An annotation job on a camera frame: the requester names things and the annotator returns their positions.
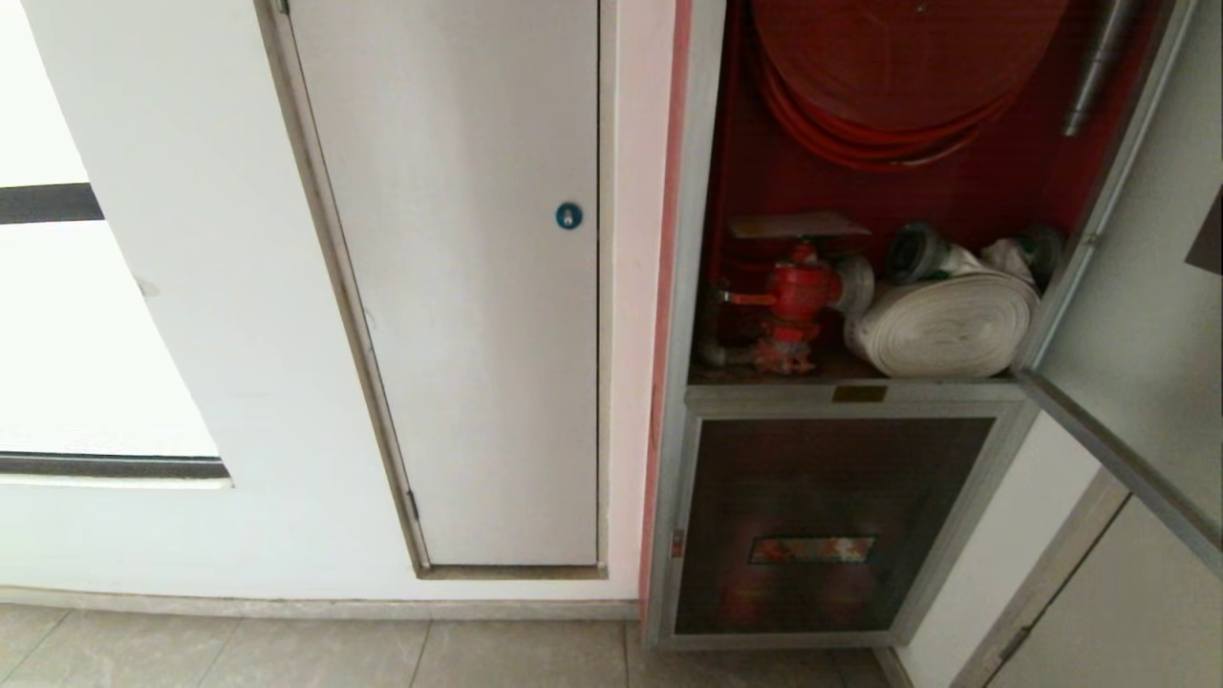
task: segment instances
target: red valve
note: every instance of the red valve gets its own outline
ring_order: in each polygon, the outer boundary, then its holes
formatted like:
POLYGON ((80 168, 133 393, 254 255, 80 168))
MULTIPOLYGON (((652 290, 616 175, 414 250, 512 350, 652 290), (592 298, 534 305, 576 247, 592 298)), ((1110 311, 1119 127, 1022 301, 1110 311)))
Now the red valve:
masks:
POLYGON ((844 292, 841 276, 819 260, 815 243, 800 241, 790 257, 778 260, 768 277, 768 293, 723 292, 724 301, 742 306, 767 306, 764 335, 752 349, 756 369, 781 375, 815 371, 811 341, 819 334, 816 315, 837 303, 844 292))

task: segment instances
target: blue lock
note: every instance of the blue lock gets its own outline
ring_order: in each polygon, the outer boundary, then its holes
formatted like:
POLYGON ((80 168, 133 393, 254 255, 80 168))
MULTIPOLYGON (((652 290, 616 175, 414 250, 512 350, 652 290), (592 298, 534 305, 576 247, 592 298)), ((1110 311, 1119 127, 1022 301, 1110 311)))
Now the blue lock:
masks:
POLYGON ((556 224, 560 225, 560 229, 577 229, 582 224, 582 208, 577 203, 561 203, 556 208, 556 224))

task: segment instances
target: white door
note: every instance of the white door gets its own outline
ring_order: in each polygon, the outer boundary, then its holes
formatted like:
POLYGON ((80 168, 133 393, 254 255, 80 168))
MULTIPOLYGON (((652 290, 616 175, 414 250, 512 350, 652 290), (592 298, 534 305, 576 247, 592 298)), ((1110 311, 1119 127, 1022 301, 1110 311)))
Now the white door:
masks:
POLYGON ((991 688, 1218 688, 1223 585, 1130 500, 991 688))
POLYGON ((290 18, 430 562, 593 565, 597 0, 290 18))
MULTIPOLYGON (((1170 71, 1166 82, 1147 79, 1136 106, 1157 101, 1146 136, 1115 202, 1106 194, 1092 213, 1107 220, 1088 224, 1092 233, 1046 295, 1043 312, 1060 319, 1036 337, 1020 379, 1223 577, 1223 290, 1218 274, 1186 259, 1218 222, 1211 207, 1223 186, 1223 1, 1201 0, 1192 11, 1192 1, 1169 4, 1156 64, 1170 71)), ((1142 121, 1134 117, 1128 141, 1142 121)), ((1110 180, 1124 161, 1119 153, 1110 180)))

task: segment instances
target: floor tile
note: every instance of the floor tile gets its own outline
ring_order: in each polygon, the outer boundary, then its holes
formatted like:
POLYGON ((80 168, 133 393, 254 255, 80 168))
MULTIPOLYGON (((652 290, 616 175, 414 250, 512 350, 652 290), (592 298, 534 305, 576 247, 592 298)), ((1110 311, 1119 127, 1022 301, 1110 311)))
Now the floor tile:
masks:
POLYGON ((433 622, 415 688, 624 688, 620 622, 433 622))
POLYGON ((0 683, 67 613, 50 607, 0 605, 0 683))
POLYGON ((203 682, 249 686, 407 686, 427 621, 242 621, 203 682))
POLYGON ((871 650, 837 650, 837 668, 845 679, 845 688, 888 688, 888 679, 871 650))
POLYGON ((844 688, 823 650, 646 651, 629 624, 630 688, 844 688))
POLYGON ((75 611, 4 688, 196 686, 237 620, 75 611))

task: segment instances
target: metal pipe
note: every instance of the metal pipe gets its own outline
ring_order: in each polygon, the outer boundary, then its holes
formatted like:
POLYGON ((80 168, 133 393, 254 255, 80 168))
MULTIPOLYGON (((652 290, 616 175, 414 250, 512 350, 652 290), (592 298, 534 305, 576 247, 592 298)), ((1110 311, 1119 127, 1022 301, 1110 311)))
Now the metal pipe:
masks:
POLYGON ((731 349, 718 342, 718 314, 722 312, 724 295, 725 291, 722 290, 709 291, 704 295, 696 328, 697 359, 715 369, 752 363, 751 349, 731 349))
POLYGON ((1084 59, 1082 72, 1079 75, 1079 88, 1075 90, 1070 110, 1066 111, 1062 136, 1079 136, 1087 123, 1092 105, 1104 89, 1113 65, 1125 49, 1125 37, 1141 4, 1142 0, 1101 0, 1096 31, 1084 59))

